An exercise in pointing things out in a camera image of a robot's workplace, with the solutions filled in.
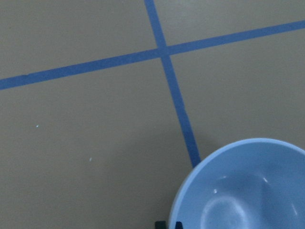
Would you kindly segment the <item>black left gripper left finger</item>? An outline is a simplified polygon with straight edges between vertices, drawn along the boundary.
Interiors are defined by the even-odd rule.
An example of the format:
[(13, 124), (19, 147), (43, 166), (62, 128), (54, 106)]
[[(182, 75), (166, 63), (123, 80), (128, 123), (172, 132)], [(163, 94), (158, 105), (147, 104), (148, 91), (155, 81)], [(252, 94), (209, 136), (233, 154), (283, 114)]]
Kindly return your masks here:
[(155, 229), (166, 229), (166, 221), (156, 221), (154, 223)]

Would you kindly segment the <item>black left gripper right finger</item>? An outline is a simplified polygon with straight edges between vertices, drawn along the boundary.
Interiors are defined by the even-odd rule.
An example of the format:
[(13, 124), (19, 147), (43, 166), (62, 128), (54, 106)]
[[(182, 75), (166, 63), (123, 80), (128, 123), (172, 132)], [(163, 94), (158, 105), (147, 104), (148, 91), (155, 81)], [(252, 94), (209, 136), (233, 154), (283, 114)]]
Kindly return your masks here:
[(175, 229), (183, 229), (183, 224), (182, 224), (182, 222), (177, 221), (177, 222), (175, 223)]

